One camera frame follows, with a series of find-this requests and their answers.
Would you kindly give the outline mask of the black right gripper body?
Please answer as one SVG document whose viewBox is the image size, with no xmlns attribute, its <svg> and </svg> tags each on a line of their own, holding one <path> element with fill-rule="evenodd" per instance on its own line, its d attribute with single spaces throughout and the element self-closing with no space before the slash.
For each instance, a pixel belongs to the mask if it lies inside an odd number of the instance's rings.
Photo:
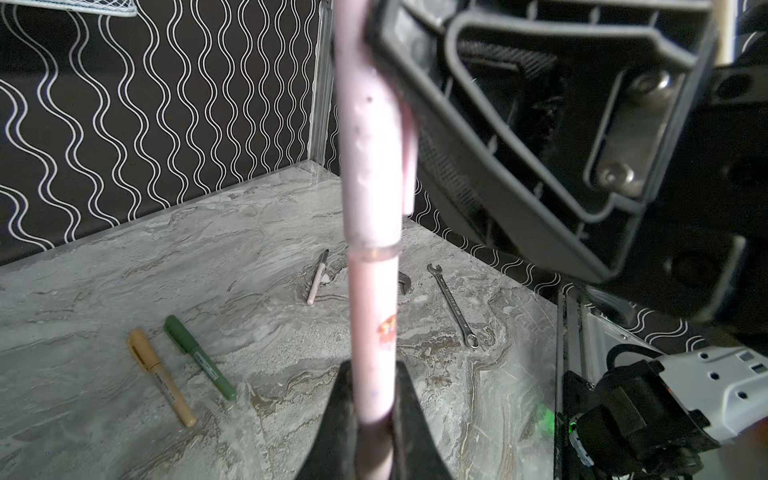
<svg viewBox="0 0 768 480">
<path fill-rule="evenodd" d="M 625 298 L 767 333 L 767 28 L 713 70 L 623 271 Z"/>
</svg>

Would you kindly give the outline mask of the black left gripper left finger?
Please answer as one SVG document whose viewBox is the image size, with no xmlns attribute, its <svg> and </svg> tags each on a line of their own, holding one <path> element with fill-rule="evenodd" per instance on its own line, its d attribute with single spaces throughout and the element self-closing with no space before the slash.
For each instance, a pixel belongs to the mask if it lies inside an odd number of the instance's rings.
<svg viewBox="0 0 768 480">
<path fill-rule="evenodd" d="M 358 423 L 352 365 L 340 364 L 312 446 L 296 479 L 356 479 Z"/>
</svg>

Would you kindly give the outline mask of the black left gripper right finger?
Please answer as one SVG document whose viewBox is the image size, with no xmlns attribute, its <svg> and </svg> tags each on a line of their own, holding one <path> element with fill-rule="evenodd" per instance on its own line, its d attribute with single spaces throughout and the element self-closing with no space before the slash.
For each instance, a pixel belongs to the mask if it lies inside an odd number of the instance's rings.
<svg viewBox="0 0 768 480">
<path fill-rule="evenodd" d="M 414 383 L 404 362 L 396 362 L 392 411 L 391 479 L 452 479 L 429 430 Z"/>
</svg>

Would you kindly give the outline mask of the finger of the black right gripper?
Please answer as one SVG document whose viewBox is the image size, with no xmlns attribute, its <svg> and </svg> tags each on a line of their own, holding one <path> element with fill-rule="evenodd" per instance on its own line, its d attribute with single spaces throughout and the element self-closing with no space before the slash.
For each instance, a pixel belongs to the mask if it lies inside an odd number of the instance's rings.
<svg viewBox="0 0 768 480">
<path fill-rule="evenodd" d="M 709 1 L 377 1 L 451 227 L 541 267 L 620 275 L 711 64 Z"/>
</svg>

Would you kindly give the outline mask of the pink pen cap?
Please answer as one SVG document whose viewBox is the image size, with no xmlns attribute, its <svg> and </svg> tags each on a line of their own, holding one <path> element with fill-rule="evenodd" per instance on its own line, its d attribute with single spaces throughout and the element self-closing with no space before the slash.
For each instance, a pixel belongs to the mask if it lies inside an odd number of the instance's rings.
<svg viewBox="0 0 768 480">
<path fill-rule="evenodd" d="M 344 234 L 353 251 L 393 250 L 415 204 L 418 129 L 365 44 L 372 7 L 333 3 Z"/>
</svg>

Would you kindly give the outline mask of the green pen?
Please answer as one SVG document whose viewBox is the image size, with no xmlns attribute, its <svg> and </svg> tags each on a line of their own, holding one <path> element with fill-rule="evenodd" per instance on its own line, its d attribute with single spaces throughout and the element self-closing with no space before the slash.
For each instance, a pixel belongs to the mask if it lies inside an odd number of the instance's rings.
<svg viewBox="0 0 768 480">
<path fill-rule="evenodd" d="M 195 361 L 226 400 L 236 399 L 237 392 L 234 386 L 176 316 L 169 315 L 164 321 L 163 329 L 177 348 Z"/>
</svg>

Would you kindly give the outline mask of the tan pen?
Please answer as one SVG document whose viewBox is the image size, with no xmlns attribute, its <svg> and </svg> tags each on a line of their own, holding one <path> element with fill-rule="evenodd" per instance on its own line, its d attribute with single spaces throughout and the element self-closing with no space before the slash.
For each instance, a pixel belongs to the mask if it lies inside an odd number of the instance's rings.
<svg viewBox="0 0 768 480">
<path fill-rule="evenodd" d="M 136 328 L 129 333 L 127 345 L 137 364 L 152 378 L 181 424 L 186 428 L 195 426 L 195 414 L 141 329 Z"/>
</svg>

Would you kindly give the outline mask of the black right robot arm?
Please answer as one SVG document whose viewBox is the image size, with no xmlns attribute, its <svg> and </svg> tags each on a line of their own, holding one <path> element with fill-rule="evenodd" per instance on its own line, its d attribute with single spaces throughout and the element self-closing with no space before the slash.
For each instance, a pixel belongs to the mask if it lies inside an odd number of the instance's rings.
<svg viewBox="0 0 768 480">
<path fill-rule="evenodd" d="M 767 5 L 731 60 L 710 1 L 377 1 L 364 38 L 421 127 L 420 178 L 473 246 L 710 346 L 597 352 L 559 310 L 555 473 L 689 478 L 767 416 Z"/>
</svg>

